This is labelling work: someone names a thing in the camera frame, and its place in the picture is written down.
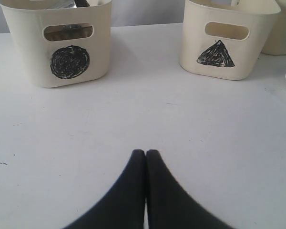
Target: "white table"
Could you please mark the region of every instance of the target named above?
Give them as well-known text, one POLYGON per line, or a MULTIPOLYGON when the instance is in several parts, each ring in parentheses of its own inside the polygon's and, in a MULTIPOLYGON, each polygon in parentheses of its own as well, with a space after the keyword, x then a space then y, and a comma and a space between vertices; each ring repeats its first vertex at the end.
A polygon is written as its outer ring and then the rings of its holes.
POLYGON ((30 84, 0 34, 0 229, 59 229, 96 203, 135 148, 156 148, 209 211, 286 229, 286 56, 232 82, 178 64, 181 24, 112 29, 103 78, 30 84))

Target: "black circle drawing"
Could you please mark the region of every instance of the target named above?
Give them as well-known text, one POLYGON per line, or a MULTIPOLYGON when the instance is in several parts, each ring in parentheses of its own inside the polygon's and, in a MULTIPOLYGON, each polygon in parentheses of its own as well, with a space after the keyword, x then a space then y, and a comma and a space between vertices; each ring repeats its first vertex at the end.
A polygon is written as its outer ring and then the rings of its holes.
POLYGON ((60 79, 73 79, 83 74, 89 67, 87 50, 79 46, 58 49, 51 58, 51 71, 60 79))

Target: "black triangle drawing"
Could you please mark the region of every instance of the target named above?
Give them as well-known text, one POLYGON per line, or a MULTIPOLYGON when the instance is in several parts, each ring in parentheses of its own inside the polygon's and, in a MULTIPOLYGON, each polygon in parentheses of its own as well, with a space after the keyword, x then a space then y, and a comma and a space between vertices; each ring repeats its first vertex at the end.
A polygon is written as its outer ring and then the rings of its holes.
POLYGON ((203 65, 215 67, 235 67, 225 44, 219 40, 210 48, 205 50, 197 59, 197 62, 203 65))

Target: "cream plastic bin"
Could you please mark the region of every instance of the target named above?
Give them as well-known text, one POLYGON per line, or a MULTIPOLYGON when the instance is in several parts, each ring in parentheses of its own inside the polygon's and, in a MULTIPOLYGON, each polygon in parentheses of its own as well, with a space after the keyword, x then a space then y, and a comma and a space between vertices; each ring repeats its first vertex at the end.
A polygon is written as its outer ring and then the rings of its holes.
POLYGON ((282 9, 273 30, 262 50, 270 55, 286 54, 286 0, 276 0, 282 9))
POLYGON ((184 69, 228 80, 250 74, 281 10, 275 0, 237 2, 186 0, 180 55, 184 69))
POLYGON ((111 0, 47 9, 57 2, 0 0, 32 83, 58 87, 102 77, 110 61, 111 0))

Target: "white wall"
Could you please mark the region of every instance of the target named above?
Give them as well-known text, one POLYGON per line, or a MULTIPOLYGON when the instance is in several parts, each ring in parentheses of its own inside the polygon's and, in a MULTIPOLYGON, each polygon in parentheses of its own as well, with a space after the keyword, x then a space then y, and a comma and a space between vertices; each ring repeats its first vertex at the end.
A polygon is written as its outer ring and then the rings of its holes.
MULTIPOLYGON (((231 0, 212 0, 229 4, 231 0)), ((112 0, 112 26, 182 22, 185 0, 112 0)), ((0 7, 0 33, 9 32, 0 7)))

